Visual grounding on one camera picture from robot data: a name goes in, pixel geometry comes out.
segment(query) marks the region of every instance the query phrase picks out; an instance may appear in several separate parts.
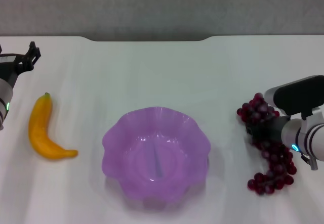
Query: white table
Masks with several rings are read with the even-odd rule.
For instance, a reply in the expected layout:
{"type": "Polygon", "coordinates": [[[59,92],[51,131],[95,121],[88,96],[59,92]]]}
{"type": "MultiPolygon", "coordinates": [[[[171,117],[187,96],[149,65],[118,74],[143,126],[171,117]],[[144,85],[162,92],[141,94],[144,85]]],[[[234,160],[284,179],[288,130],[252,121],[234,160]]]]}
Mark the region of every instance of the white table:
{"type": "Polygon", "coordinates": [[[245,143],[236,110],[256,92],[324,74],[324,36],[220,36],[197,42],[94,42],[82,37],[0,37],[3,53],[42,57],[19,76],[0,131],[1,224],[324,223],[324,163],[294,153],[295,183],[273,196],[250,192],[267,170],[245,143]],[[32,150],[35,100],[54,100],[49,136],[78,149],[50,162],[32,150]],[[125,113],[165,106],[192,116],[212,143],[205,186],[162,207],[128,200],[101,171],[102,137],[125,113]]]}

